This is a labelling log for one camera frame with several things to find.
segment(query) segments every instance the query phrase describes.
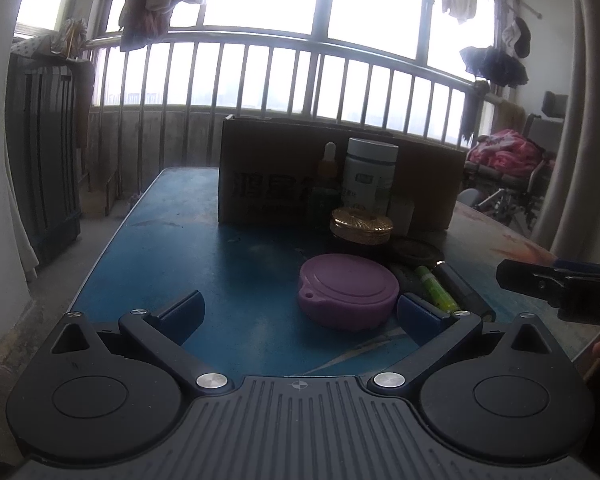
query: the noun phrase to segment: green tube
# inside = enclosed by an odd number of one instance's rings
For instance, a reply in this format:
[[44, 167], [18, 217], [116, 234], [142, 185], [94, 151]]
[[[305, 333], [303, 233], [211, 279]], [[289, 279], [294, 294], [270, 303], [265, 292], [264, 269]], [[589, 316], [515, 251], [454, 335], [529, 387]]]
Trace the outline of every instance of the green tube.
[[449, 314], [459, 310], [458, 304], [449, 295], [449, 293], [440, 285], [440, 282], [436, 277], [427, 269], [427, 267], [419, 266], [416, 267], [416, 274], [420, 278], [420, 281], [427, 289], [427, 292], [431, 295], [433, 303], [440, 310], [444, 310]]

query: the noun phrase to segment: purple lid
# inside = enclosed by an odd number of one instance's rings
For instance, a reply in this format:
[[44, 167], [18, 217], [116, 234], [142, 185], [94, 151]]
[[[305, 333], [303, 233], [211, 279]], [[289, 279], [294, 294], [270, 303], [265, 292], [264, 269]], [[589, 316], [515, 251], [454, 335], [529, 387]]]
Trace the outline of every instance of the purple lid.
[[356, 332], [391, 315], [398, 280], [383, 266], [351, 254], [322, 254], [300, 269], [298, 304], [321, 325]]

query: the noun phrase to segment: ridged black surface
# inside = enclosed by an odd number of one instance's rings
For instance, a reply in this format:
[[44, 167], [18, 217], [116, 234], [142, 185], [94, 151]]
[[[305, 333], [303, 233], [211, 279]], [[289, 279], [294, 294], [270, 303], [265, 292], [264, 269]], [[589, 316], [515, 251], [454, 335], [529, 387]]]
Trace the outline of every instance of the ridged black surface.
[[128, 462], [61, 470], [30, 461], [17, 479], [587, 480], [567, 458], [535, 468], [483, 465], [452, 453], [400, 399], [355, 378], [247, 377], [222, 397], [196, 400], [155, 449]]

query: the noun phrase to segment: pink blanket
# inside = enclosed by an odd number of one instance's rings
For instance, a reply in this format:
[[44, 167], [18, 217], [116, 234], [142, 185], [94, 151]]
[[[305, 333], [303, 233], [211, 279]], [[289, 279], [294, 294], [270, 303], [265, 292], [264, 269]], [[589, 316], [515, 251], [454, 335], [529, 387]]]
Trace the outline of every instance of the pink blanket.
[[542, 161], [542, 151], [516, 131], [502, 130], [478, 143], [469, 153], [468, 160], [511, 176], [527, 178]]

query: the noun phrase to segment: blue table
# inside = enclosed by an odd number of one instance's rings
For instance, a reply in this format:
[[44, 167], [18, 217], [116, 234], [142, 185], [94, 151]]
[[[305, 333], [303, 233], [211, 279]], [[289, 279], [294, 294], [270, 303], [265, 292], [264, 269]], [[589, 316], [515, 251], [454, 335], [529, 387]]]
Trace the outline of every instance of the blue table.
[[[599, 332], [558, 320], [542, 301], [500, 290], [494, 276], [503, 258], [553, 259], [502, 225], [458, 204], [449, 230], [437, 238], [446, 260], [498, 320], [539, 314], [571, 358]], [[326, 243], [327, 235], [299, 228], [219, 226], [218, 170], [165, 170], [120, 226], [71, 310], [94, 322], [114, 321], [197, 289], [205, 320], [183, 347], [236, 382], [245, 374], [363, 374], [414, 351], [416, 343], [393, 317], [372, 332], [351, 334], [316, 325], [299, 310], [299, 269]]]

